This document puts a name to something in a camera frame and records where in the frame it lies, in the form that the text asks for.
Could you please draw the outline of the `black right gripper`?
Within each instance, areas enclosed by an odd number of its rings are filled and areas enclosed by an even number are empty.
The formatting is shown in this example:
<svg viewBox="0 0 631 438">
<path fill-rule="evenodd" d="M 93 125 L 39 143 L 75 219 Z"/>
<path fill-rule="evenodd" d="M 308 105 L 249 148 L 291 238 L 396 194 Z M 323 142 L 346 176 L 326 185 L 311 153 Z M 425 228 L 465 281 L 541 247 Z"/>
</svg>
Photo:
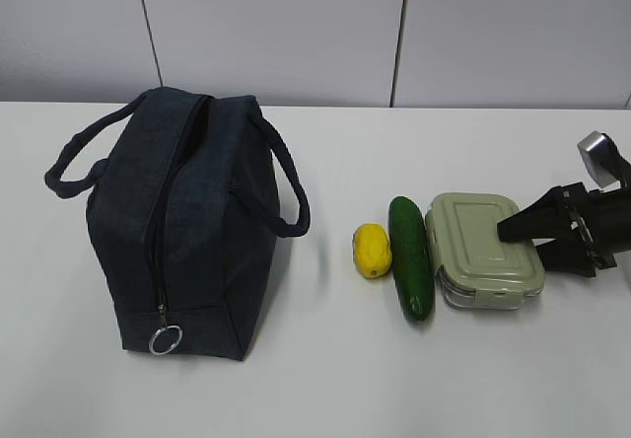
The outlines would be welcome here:
<svg viewBox="0 0 631 438">
<path fill-rule="evenodd" d="M 536 247 L 546 271 L 595 277 L 630 250 L 630 188 L 587 191 L 581 182 L 555 186 L 538 201 L 501 221 L 502 242 L 552 240 Z"/>
</svg>

